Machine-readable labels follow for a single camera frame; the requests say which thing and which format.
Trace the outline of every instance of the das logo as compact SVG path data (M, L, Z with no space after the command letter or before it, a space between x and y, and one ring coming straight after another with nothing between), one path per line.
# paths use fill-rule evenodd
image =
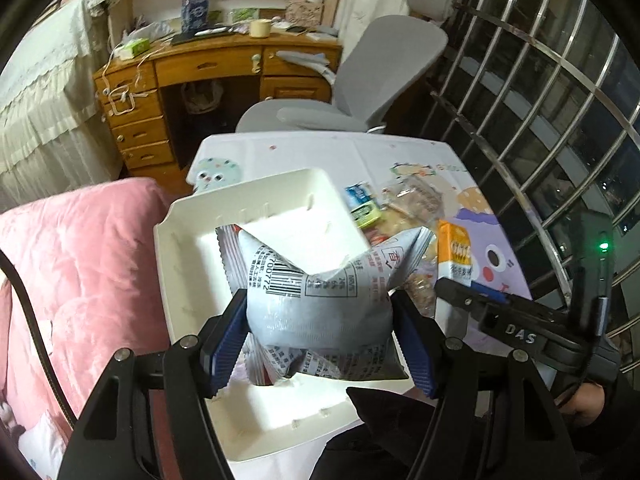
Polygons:
M513 335L518 339L522 339L527 344L532 344L536 342L536 334L533 332L527 333L523 328L518 330L514 324L508 324L507 330L504 331L505 334Z

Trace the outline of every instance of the metal window grill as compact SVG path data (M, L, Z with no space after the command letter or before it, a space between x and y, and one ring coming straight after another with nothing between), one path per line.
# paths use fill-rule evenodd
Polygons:
M623 372L635 369L640 71L589 0L462 0L447 31L420 136L458 153L538 296L571 300L570 216L589 207L613 218L622 307L609 335L623 347Z

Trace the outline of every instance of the blue paper bag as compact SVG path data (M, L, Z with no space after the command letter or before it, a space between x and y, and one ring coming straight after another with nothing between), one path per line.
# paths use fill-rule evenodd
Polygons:
M196 32L207 26L209 0L182 0L182 31Z

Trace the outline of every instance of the white foam box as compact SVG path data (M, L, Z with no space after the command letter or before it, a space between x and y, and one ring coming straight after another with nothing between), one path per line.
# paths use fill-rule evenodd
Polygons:
M317 168L177 200L154 231L172 342L197 334L231 300L216 236L226 224L242 226L309 274L337 269L369 249L329 176ZM350 382L305 374L275 386L232 380L207 407L226 458L239 462L357 420L348 386L403 393L413 385L411 379Z

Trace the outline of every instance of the person's hand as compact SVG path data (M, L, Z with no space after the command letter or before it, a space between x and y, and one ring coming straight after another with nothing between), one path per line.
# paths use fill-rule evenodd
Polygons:
M556 404L562 402L565 396L556 399ZM569 415L572 423L578 428L584 428L594 422L604 409L604 388L599 384L584 383L575 395L562 407L560 413Z

